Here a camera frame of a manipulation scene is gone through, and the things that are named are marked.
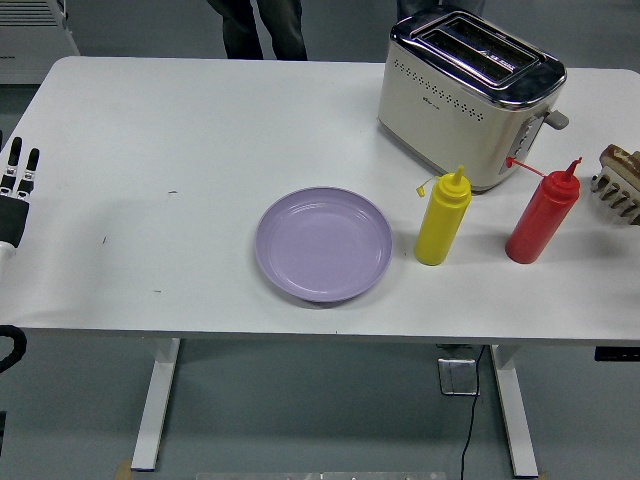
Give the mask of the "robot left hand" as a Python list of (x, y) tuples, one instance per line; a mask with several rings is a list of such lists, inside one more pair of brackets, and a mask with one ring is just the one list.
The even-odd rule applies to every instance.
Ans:
[(5, 171), (1, 178), (1, 270), (16, 253), (29, 213), (29, 199), (35, 185), (40, 151), (33, 148), (21, 178), (18, 178), (23, 140), (13, 138)]

